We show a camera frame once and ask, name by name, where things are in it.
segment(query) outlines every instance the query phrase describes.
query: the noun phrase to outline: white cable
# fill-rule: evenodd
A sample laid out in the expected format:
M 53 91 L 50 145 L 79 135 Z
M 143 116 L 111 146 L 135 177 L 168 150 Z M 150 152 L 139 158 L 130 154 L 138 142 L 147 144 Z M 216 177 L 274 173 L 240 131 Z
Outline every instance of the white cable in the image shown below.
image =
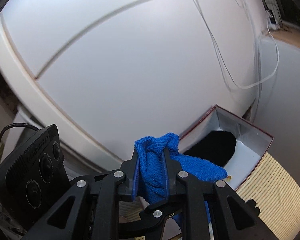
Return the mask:
M 251 11 L 250 8 L 247 6 L 247 2 L 246 0 L 242 0 L 242 4 L 243 4 L 243 9 L 245 11 L 245 14 L 251 24 L 252 30 L 253 30 L 253 35 L 254 35 L 254 42 L 253 42 L 253 57 L 254 57 L 254 65 L 256 68 L 256 74 L 258 75 L 258 81 L 260 81 L 262 79 L 262 68 L 261 68 L 261 59 L 260 59 L 260 36 L 262 35 L 262 33 L 260 33 L 259 35 L 257 35 L 257 30 L 255 27 L 255 23 L 252 20 L 252 16 L 251 16 Z M 262 94 L 262 83 L 258 85 L 258 92 L 256 94 L 256 98 L 254 100 L 253 103 L 253 112 L 251 110 L 251 116 L 250 116 L 250 122 L 254 122 L 256 116 L 257 116 L 257 111 L 258 111 L 258 107 L 259 107 L 259 103 L 261 100 L 261 94 Z
M 271 32 L 270 32 L 268 26 L 267 26 L 268 32 L 269 32 L 270 36 L 272 37 L 272 39 L 274 40 L 275 47 L 276 47 L 276 53 L 277 53 L 277 64 L 276 64 L 276 67 L 275 67 L 274 71 L 273 71 L 269 76 L 267 76 L 266 78 L 263 78 L 263 79 L 261 79 L 260 81 L 255 82 L 255 83 L 253 83 L 253 84 L 251 84 L 251 85 L 248 85 L 248 86 L 241 86 L 241 85 L 238 85 L 238 84 L 234 81 L 234 79 L 233 79 L 231 73 L 229 72 L 229 70 L 228 70 L 228 68 L 227 68 L 227 66 L 226 66 L 226 63 L 224 62 L 224 59 L 223 59 L 223 57 L 222 57 L 222 55 L 221 55 L 221 52 L 220 52 L 218 43 L 217 43 L 216 39 L 214 38 L 214 36 L 213 36 L 213 34 L 212 34 L 212 32 L 211 32 L 209 26 L 208 26 L 208 23 L 206 22 L 206 20 L 205 20 L 205 18 L 204 18 L 204 15 L 203 15 L 203 13 L 202 13 L 202 10 L 201 10 L 199 1 L 198 1 L 198 0 L 193 0 L 193 1 L 194 1 L 195 5 L 196 5 L 196 7 L 197 7 L 197 9 L 198 9 L 198 11 L 199 11 L 201 17 L 202 17 L 202 20 L 204 21 L 204 23 L 205 23 L 205 25 L 206 25 L 206 27 L 207 27 L 207 29 L 208 29 L 208 31 L 209 31 L 209 34 L 210 34 L 210 37 L 211 37 L 211 40 L 212 40 L 212 44 L 213 44 L 213 47 L 214 47 L 214 49 L 215 49 L 215 53 L 216 53 L 218 62 L 219 62 L 219 64 L 220 64 L 220 67 L 221 67 L 221 69 L 222 69 L 222 64 L 221 64 L 221 61 L 222 61 L 224 67 L 226 68 L 228 74 L 230 75 L 230 78 L 231 78 L 232 82 L 234 83 L 234 85 L 235 85 L 236 87 L 238 87 L 238 88 L 240 88 L 240 89 L 250 89 L 250 88 L 253 88 L 253 87 L 255 87 L 255 86 L 260 85 L 261 83 L 263 83 L 263 82 L 269 80 L 270 78 L 272 78 L 272 77 L 274 76 L 274 74 L 276 73 L 276 71 L 277 71 L 277 69 L 278 69 L 278 66 L 279 66 L 280 55 L 279 55 L 279 49 L 278 49 L 277 42 L 275 41 L 273 35 L 271 34 Z

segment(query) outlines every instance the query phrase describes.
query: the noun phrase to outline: black cable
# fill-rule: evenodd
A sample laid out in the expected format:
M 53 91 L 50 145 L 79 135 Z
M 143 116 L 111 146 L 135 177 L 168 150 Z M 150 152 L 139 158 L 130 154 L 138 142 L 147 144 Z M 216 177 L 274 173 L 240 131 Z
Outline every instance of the black cable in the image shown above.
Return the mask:
M 5 128 L 3 128 L 2 131 L 1 131 L 1 133 L 0 133 L 0 144 L 1 144 L 2 136 L 5 133 L 5 131 L 9 130 L 10 128 L 14 128 L 14 127 L 24 127 L 24 128 L 32 129 L 34 131 L 38 131 L 39 130 L 37 127 L 35 127 L 33 125 L 30 125 L 28 123 L 16 122 L 16 123 L 9 124 Z
M 271 4 L 272 6 L 274 6 L 274 7 L 277 9 L 277 12 L 278 12 L 278 15 L 279 15 L 279 19 L 280 19 L 280 21 L 281 21 L 281 25 L 283 25 L 283 23 L 282 23 L 281 12 L 280 12 L 278 6 L 277 6 L 275 3 L 273 3 L 273 2 L 268 2 L 268 4 Z

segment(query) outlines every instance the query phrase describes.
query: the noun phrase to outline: metal screw head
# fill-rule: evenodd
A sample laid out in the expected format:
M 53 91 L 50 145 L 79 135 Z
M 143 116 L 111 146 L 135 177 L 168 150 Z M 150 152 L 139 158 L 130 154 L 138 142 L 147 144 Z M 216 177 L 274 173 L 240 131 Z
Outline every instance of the metal screw head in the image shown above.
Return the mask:
M 116 178 L 121 178 L 124 173 L 122 171 L 116 171 L 114 174 L 113 174 Z
M 79 181 L 77 182 L 77 186 L 78 186 L 78 187 L 84 187 L 86 184 L 87 184 L 87 183 L 86 183 L 85 180 L 79 180 Z
M 162 212 L 160 210 L 156 210 L 156 211 L 153 212 L 153 216 L 155 218 L 159 218 L 159 217 L 162 216 Z
M 223 180 L 218 180 L 218 181 L 216 182 L 216 185 L 217 185 L 218 187 L 225 187 L 225 186 L 226 186 L 226 183 L 225 183 Z
M 179 171 L 178 175 L 182 178 L 186 178 L 188 177 L 189 174 L 186 171 Z

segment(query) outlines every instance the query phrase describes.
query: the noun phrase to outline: camera lens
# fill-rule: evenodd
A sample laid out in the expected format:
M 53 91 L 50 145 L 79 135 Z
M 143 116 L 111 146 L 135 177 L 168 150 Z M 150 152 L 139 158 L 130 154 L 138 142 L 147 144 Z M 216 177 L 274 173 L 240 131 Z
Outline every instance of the camera lens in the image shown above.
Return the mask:
M 34 180 L 31 180 L 27 183 L 26 186 L 26 197 L 29 204 L 33 208 L 38 208 L 41 204 L 41 190 L 38 183 Z
M 54 142 L 53 144 L 53 156 L 56 160 L 60 157 L 60 147 L 57 142 Z
M 45 180 L 46 182 L 50 182 L 53 175 L 53 167 L 52 162 L 47 154 L 44 154 L 40 159 L 39 169 L 43 180 Z

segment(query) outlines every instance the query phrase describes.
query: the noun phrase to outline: white wall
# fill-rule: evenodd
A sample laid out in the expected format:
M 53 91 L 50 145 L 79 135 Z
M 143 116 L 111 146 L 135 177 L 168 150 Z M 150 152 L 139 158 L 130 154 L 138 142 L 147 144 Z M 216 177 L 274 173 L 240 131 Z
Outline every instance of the white wall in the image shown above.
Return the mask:
M 252 84 L 254 36 L 240 0 L 199 2 L 233 78 Z M 151 0 L 82 35 L 37 83 L 71 120 L 126 160 L 135 140 L 180 134 L 214 104 L 244 114 L 255 89 L 226 79 L 231 90 L 193 0 Z
M 254 24 L 256 36 L 258 37 L 262 31 L 267 29 L 266 11 L 262 0 L 244 0 L 244 2 Z
M 9 0 L 1 17 L 36 77 L 58 50 L 94 21 L 139 0 Z
M 276 75 L 262 84 L 255 124 L 274 136 L 269 153 L 300 186 L 300 49 L 277 41 L 280 63 Z M 271 38 L 261 41 L 263 78 L 276 64 Z

